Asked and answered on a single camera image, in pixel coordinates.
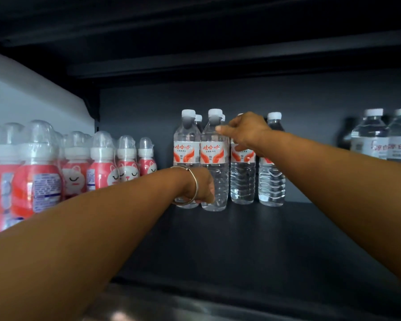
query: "human arm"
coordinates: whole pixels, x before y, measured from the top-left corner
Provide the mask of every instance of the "human arm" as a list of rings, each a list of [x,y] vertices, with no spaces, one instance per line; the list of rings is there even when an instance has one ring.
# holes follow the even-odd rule
[[[194,168],[198,200],[214,201]],[[0,233],[0,320],[72,320],[104,288],[176,197],[195,181],[164,169],[79,195]]]
[[[369,254],[401,278],[401,163],[271,130],[245,113],[218,126],[280,171]]]

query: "person's right hand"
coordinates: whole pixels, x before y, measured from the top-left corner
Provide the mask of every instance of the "person's right hand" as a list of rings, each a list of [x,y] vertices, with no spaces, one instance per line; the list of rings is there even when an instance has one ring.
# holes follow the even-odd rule
[[[264,118],[252,112],[247,112],[232,119],[228,125],[220,125],[216,132],[233,139],[235,151],[253,150],[258,156],[264,156],[260,149],[259,140],[264,132],[270,131]]]

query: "white wall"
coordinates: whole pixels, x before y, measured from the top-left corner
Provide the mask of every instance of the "white wall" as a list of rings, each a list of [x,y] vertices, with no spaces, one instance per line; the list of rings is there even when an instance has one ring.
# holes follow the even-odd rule
[[[25,125],[32,119],[46,120],[62,134],[94,134],[94,120],[82,99],[0,55],[0,124]]]

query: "silver bangle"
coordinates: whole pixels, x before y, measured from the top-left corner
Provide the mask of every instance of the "silver bangle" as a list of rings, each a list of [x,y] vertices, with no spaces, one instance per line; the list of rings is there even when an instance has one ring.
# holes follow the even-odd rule
[[[198,180],[196,179],[196,177],[194,176],[193,172],[192,172],[189,168],[185,168],[185,167],[182,167],[182,166],[173,166],[173,167],[171,167],[171,168],[182,168],[182,169],[184,169],[184,170],[190,172],[190,173],[192,174],[193,178],[194,178],[194,181],[196,182],[196,191],[194,192],[194,196],[193,196],[192,199],[190,199],[190,200],[189,200],[188,202],[186,202],[186,203],[177,203],[177,202],[174,200],[174,201],[172,202],[172,204],[177,205],[177,206],[184,206],[184,205],[187,205],[187,204],[191,204],[191,203],[193,202],[193,200],[196,198],[196,196],[198,195],[198,190],[199,190]]]

